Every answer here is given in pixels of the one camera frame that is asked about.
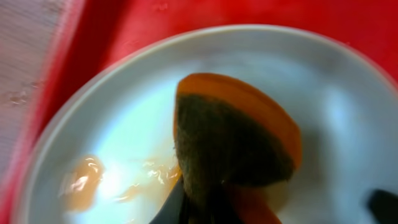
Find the black object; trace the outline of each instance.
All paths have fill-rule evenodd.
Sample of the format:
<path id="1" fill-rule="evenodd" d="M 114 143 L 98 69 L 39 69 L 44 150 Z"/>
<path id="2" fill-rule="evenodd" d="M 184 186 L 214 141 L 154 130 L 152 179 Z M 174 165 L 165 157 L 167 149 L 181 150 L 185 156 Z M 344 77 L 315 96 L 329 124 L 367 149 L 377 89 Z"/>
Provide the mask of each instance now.
<path id="1" fill-rule="evenodd" d="M 200 217 L 200 220 L 206 220 L 201 224 L 243 224 L 235 214 L 221 186 L 210 195 L 209 202 L 210 212 L 206 214 L 206 217 Z M 195 213 L 195 207 L 184 192 L 182 178 L 180 178 L 150 224 L 188 224 L 193 213 Z"/>
<path id="2" fill-rule="evenodd" d="M 372 193 L 367 206 L 378 223 L 398 223 L 398 196 L 377 189 Z"/>

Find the white plate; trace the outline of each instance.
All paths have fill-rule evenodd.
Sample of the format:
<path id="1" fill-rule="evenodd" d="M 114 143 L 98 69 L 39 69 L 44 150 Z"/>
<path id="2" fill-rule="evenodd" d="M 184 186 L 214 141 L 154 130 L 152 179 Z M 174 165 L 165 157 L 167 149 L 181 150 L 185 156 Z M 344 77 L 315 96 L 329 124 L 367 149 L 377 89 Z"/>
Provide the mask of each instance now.
<path id="1" fill-rule="evenodd" d="M 319 35 L 277 26 L 226 26 L 172 37 L 100 73 L 57 113 L 37 144 L 13 223 L 147 223 L 154 202 L 114 198 L 159 144 L 172 152 L 177 82 L 215 72 L 275 99 L 302 130 L 303 165 L 278 212 L 290 223 L 371 223 L 364 200 L 398 193 L 398 101 L 369 62 Z M 58 191 L 79 158 L 96 154 L 106 172 L 96 202 L 66 212 Z"/>

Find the table surface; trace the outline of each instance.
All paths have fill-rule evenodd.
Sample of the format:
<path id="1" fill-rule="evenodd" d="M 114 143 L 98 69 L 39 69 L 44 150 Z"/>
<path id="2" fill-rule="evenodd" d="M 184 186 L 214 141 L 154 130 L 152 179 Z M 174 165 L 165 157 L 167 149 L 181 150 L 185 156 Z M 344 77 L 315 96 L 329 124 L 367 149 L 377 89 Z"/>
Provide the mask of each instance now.
<path id="1" fill-rule="evenodd" d="M 63 5 L 62 0 L 0 0 L 0 180 L 44 84 L 42 64 Z"/>

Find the plate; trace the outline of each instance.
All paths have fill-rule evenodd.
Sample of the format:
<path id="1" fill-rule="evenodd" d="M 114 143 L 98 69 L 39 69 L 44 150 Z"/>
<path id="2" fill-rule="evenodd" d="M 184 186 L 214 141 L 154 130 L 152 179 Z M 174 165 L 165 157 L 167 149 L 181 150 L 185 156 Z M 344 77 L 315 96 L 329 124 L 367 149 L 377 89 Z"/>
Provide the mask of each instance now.
<path id="1" fill-rule="evenodd" d="M 369 192 L 398 193 L 397 92 L 379 68 L 303 30 L 224 26 L 151 45 L 75 93 L 36 145 L 13 223 L 151 220 L 158 196 L 115 199 L 137 184 L 145 161 L 173 157 L 175 89 L 193 72 L 252 84 L 300 126 L 303 163 L 285 186 L 286 201 L 277 211 L 283 223 L 371 223 L 364 206 Z M 65 174 L 89 154 L 105 170 L 94 204 L 85 212 L 67 211 L 60 196 Z"/>

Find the red surface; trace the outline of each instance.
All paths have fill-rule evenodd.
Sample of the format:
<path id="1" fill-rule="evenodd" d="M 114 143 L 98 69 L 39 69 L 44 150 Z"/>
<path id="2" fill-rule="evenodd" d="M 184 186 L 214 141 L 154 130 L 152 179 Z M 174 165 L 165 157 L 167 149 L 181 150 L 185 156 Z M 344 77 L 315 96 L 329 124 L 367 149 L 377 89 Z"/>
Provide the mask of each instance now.
<path id="1" fill-rule="evenodd" d="M 79 87 L 135 50 L 189 30 L 276 24 L 318 32 L 366 54 L 398 79 L 395 0 L 71 0 L 46 69 L 47 86 L 21 137 L 5 184 L 0 223 L 45 125 Z"/>

